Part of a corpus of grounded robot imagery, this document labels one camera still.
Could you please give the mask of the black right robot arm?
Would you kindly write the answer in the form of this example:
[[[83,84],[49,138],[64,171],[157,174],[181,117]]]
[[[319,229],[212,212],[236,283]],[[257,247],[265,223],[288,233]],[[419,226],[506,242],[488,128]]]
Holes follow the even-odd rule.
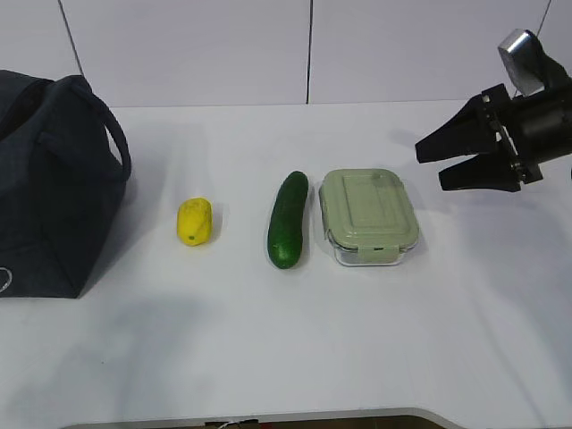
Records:
[[[488,88],[415,149],[420,164],[470,157],[439,172],[445,191],[518,192],[543,179],[541,164],[571,154],[571,85],[514,98]]]

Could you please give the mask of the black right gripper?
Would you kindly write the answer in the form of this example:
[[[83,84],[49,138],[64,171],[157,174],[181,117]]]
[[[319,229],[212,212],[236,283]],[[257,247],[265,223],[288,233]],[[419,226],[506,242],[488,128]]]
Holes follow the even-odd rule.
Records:
[[[424,164],[481,154],[439,172],[445,191],[518,192],[520,183],[542,180],[532,138],[525,131],[541,94],[511,98],[504,84],[483,90],[438,130],[416,143],[416,160]]]

